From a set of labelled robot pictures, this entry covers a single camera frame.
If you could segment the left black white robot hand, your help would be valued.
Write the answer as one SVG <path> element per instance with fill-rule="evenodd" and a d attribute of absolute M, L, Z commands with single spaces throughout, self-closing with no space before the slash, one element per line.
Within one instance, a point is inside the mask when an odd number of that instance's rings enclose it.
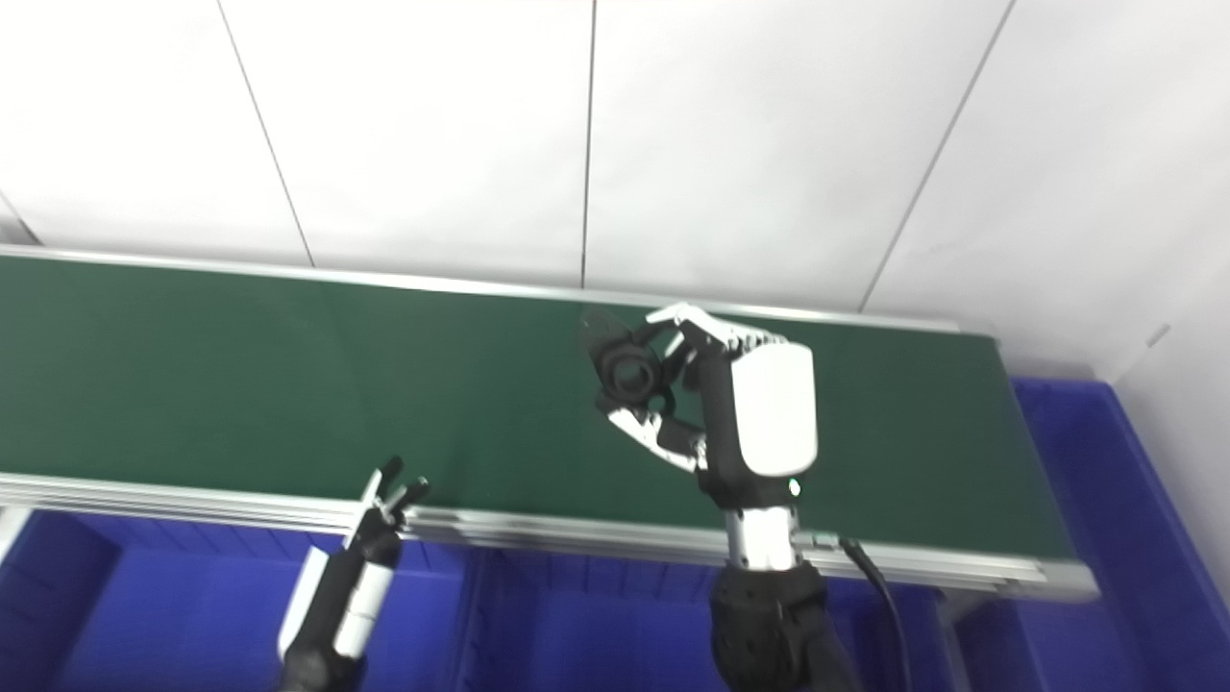
<path fill-rule="evenodd" d="M 367 647 L 403 557 L 410 506 L 430 483 L 394 481 L 403 460 L 394 456 L 367 482 L 341 547 L 308 551 L 278 635 L 277 691 L 357 691 L 367 671 Z"/>

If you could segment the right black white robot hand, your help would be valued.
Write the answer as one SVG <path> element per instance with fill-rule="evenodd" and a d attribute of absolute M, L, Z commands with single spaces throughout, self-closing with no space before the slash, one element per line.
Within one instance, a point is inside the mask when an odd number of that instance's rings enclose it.
<path fill-rule="evenodd" d="M 728 513 L 791 506 L 819 450 L 815 358 L 804 343 L 672 304 L 629 328 L 581 313 L 597 409 L 633 442 L 695 476 Z"/>

